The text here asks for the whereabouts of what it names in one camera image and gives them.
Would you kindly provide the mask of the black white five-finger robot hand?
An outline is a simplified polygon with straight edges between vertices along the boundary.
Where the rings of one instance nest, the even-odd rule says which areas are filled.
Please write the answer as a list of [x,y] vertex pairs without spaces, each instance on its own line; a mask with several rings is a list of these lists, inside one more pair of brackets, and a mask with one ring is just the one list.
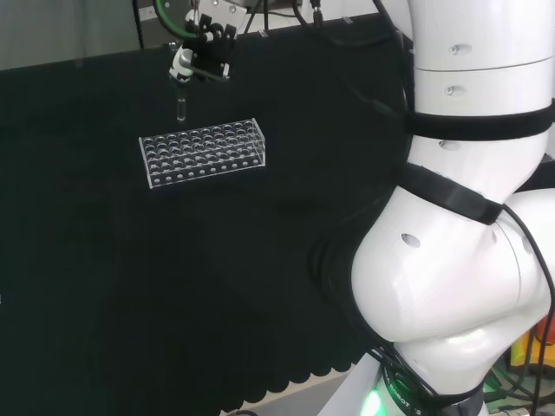
[[153,5],[164,28],[179,41],[169,69],[173,82],[228,81],[248,9],[235,1],[191,1],[186,14],[174,21],[160,1]]

